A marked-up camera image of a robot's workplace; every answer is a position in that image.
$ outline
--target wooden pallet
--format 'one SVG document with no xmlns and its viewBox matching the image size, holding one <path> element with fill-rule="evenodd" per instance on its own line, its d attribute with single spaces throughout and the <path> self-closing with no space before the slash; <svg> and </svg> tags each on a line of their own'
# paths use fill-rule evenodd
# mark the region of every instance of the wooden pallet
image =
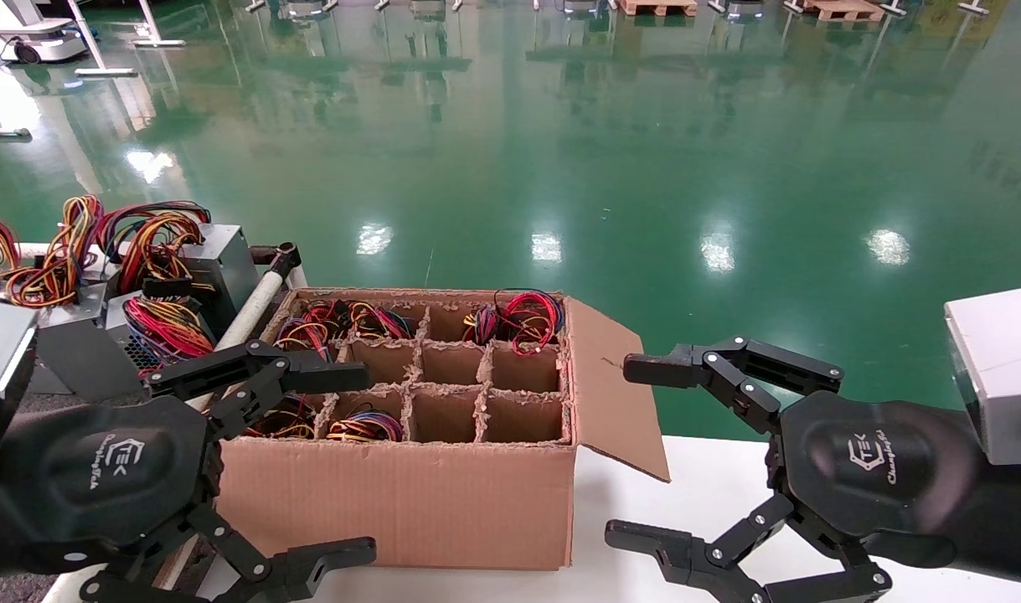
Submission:
<svg viewBox="0 0 1021 603">
<path fill-rule="evenodd" d="M 638 11 L 646 11 L 655 16 L 697 14 L 695 0 L 618 0 L 618 3 L 622 4 L 622 10 L 628 15 L 635 15 Z"/>
<path fill-rule="evenodd" d="M 864 0 L 805 0 L 805 8 L 819 11 L 821 21 L 878 21 L 885 11 Z"/>
</svg>

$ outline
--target power supply unit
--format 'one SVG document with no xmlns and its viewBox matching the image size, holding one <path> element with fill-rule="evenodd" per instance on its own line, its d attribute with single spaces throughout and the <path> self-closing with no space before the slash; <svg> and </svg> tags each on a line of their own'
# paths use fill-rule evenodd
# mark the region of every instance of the power supply unit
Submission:
<svg viewBox="0 0 1021 603">
<path fill-rule="evenodd" d="M 135 363 L 103 329 L 105 290 L 104 283 L 86 286 L 77 304 L 42 310 L 28 392 L 97 401 L 142 390 Z"/>
<path fill-rule="evenodd" d="M 184 245 L 182 260 L 194 283 L 215 288 L 211 294 L 195 295 L 203 308 L 201 316 L 216 337 L 223 336 L 250 293 L 257 287 L 257 266 L 249 254 L 242 227 L 199 224 L 202 245 Z"/>
<path fill-rule="evenodd" d="M 155 369 L 161 362 L 142 346 L 142 343 L 136 339 L 127 324 L 124 304 L 128 299 L 135 297 L 142 297 L 142 292 L 136 291 L 128 295 L 119 295 L 119 297 L 113 297 L 108 301 L 108 308 L 105 310 L 104 332 L 108 334 L 108 339 L 114 341 L 115 346 L 123 350 L 127 358 L 131 360 L 133 365 L 131 370 L 135 371 L 136 374 L 142 374 L 147 370 Z M 212 333 L 200 313 L 198 313 L 198 319 L 201 320 L 201 331 L 207 336 L 208 341 L 215 344 L 215 339 L 212 338 Z"/>
</svg>

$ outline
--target black wheel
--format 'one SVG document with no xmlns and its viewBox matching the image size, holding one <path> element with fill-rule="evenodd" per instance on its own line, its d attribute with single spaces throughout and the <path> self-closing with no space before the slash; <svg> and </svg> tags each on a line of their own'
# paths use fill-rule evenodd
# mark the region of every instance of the black wheel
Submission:
<svg viewBox="0 0 1021 603">
<path fill-rule="evenodd" d="M 23 64 L 40 63 L 38 50 L 34 50 L 32 46 L 25 45 L 22 42 L 15 43 L 15 57 L 18 58 L 19 62 Z"/>
</svg>

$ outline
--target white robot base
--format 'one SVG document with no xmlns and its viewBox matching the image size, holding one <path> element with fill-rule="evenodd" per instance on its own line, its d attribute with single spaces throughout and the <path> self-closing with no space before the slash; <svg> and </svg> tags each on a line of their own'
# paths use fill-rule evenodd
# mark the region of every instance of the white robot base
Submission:
<svg viewBox="0 0 1021 603">
<path fill-rule="evenodd" d="M 43 19 L 31 26 L 0 27 L 0 58 L 11 62 L 59 62 L 85 53 L 86 43 L 75 21 L 64 18 Z"/>
</svg>

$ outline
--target cardboard box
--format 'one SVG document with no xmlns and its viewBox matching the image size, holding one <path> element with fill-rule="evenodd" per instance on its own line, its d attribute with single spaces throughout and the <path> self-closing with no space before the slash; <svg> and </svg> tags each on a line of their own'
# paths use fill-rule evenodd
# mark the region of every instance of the cardboard box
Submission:
<svg viewBox="0 0 1021 603">
<path fill-rule="evenodd" d="M 464 318 L 491 291 L 308 289 L 285 299 L 262 339 L 313 301 L 364 301 L 419 321 L 411 340 L 337 341 L 376 384 L 331 394 L 318 440 L 224 444 L 221 514 L 264 554 L 376 538 L 379 565 L 557 569 L 571 563 L 576 447 L 670 481 L 650 387 L 622 378 L 636 334 L 570 297 L 557 346 L 517 355 L 464 343 Z M 513 297 L 500 293 L 505 304 Z M 373 404 L 402 417 L 407 442 L 322 440 Z"/>
</svg>

